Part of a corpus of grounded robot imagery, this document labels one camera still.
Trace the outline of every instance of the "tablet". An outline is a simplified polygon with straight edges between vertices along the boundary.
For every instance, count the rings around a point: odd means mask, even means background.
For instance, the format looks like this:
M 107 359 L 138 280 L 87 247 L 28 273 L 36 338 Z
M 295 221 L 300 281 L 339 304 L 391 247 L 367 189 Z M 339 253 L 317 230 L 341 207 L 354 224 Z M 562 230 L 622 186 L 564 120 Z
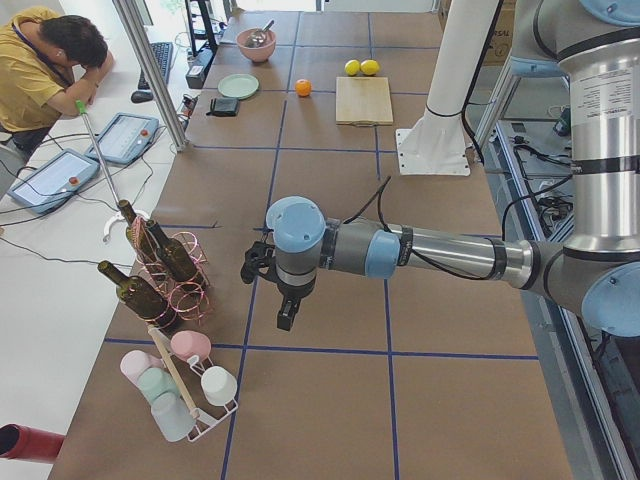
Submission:
M 160 122 L 157 118 L 132 113 L 118 113 L 98 135 L 98 146 L 105 161 L 129 165 L 137 159 L 154 138 Z M 98 160 L 93 145 L 85 155 Z
M 94 160 L 65 149 L 12 187 L 7 194 L 41 214 L 55 210 L 100 169 Z

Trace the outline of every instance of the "keyboard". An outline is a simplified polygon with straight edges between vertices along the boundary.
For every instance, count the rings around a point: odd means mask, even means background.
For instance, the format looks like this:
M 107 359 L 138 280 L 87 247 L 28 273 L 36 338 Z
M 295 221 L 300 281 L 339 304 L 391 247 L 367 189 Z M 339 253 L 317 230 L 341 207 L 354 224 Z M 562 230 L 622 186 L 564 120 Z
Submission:
M 156 42 L 151 44 L 151 50 L 158 61 L 160 73 L 164 79 L 164 83 L 169 82 L 169 72 L 171 71 L 171 57 L 173 54 L 173 43 Z M 149 83 L 144 78 L 144 72 L 140 70 L 140 78 L 138 79 L 138 90 L 151 90 Z

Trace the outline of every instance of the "computer mouse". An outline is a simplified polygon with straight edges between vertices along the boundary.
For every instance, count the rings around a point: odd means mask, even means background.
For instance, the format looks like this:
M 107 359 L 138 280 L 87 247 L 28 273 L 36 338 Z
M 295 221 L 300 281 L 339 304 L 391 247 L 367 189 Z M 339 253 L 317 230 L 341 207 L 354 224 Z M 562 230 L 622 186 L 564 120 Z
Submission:
M 153 92 L 151 90 L 136 90 L 131 94 L 133 103 L 143 103 L 153 100 Z

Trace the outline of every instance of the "man's arm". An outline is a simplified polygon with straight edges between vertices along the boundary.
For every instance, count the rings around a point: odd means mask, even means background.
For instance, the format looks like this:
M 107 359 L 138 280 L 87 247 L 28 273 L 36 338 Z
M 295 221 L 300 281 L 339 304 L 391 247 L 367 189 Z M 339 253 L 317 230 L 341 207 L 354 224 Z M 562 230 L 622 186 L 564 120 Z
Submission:
M 66 90 L 56 93 L 47 104 L 64 115 L 75 117 L 78 115 L 76 100 L 91 104 L 98 86 L 109 73 L 115 60 L 111 52 L 107 52 L 105 61 L 99 67 L 88 68 L 84 75 Z

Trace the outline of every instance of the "wooden cutting board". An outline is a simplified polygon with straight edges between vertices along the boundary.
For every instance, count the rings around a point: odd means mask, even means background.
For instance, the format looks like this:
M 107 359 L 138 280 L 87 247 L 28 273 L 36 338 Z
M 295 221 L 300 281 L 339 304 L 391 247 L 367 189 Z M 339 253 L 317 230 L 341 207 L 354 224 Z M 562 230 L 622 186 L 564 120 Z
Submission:
M 337 77 L 338 125 L 392 125 L 391 95 L 387 77 Z

